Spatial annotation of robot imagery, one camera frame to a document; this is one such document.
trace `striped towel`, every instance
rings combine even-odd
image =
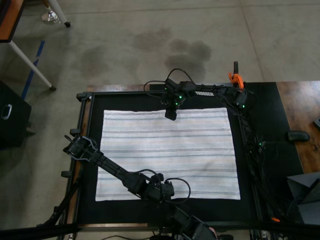
[[[164,110],[105,110],[100,150],[127,171],[151,169],[164,179],[186,180],[191,198],[240,199],[226,108],[178,110],[175,121],[165,118]],[[184,182],[172,183],[173,199],[188,196]],[[98,169],[96,201],[136,199],[120,180]]]

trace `black box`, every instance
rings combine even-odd
[[[0,81],[0,148],[22,144],[30,113],[31,106]]]

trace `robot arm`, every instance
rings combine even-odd
[[[76,136],[74,139],[65,135],[70,144],[63,149],[71,158],[76,161],[87,161],[101,167],[112,174],[128,191],[137,197],[152,201],[156,204],[167,205],[168,219],[171,220],[177,234],[183,236],[185,240],[216,240],[216,236],[200,219],[193,215],[188,215],[179,207],[172,203],[167,203],[174,196],[174,187],[170,181],[164,181],[161,173],[155,173],[151,178],[142,174],[144,169],[138,172],[129,172],[110,160],[97,149],[97,144],[93,139],[86,136]]]

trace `black tabletop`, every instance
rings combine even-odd
[[[289,125],[276,84],[248,83],[246,87],[258,95],[258,101],[251,113],[256,131],[264,135],[270,142],[283,140],[285,133],[289,130]],[[94,138],[99,146],[104,110],[157,111],[164,109],[159,99],[144,93],[95,94],[92,104],[88,135]],[[197,96],[191,100],[187,99],[182,109],[219,107],[222,105],[217,99]],[[228,117],[233,137],[241,200],[197,198],[190,199],[182,208],[206,222],[255,221],[257,216],[238,117],[231,113],[228,114]],[[274,191],[290,198],[286,177],[303,173],[295,146],[288,143],[267,146],[264,167],[270,183],[274,185]],[[161,208],[142,200],[95,201],[97,175],[97,167],[93,164],[85,165],[77,214],[79,224],[149,223],[159,225],[165,222],[166,215]]]

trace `wet stain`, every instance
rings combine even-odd
[[[204,63],[202,61],[198,61],[188,54],[169,56],[164,64],[169,71],[174,68],[185,70],[196,82],[205,79],[206,70]],[[176,72],[176,74],[172,75],[171,78],[176,82],[188,81],[186,76],[180,72]]]
[[[189,49],[190,45],[186,40],[182,39],[175,39],[170,43],[170,49],[173,52],[187,52]]]
[[[182,39],[175,39],[170,44],[170,49],[177,52],[175,55],[168,56],[164,62],[166,68],[170,71],[174,68],[185,70],[196,82],[205,79],[205,62],[212,57],[212,49],[202,41],[188,43]],[[173,74],[175,81],[186,81],[183,74]]]
[[[104,60],[106,48],[97,46],[86,49],[79,60],[80,71],[86,78],[95,78],[108,71],[108,65]]]
[[[133,76],[135,82],[139,82],[137,70],[139,67],[139,59],[136,57],[126,57],[121,60],[122,66],[126,69],[129,75]]]
[[[191,44],[189,54],[199,61],[209,61],[211,59],[211,48],[202,41]]]
[[[147,52],[152,52],[164,46],[172,38],[169,28],[161,28],[158,31],[147,31],[133,37],[132,46]]]

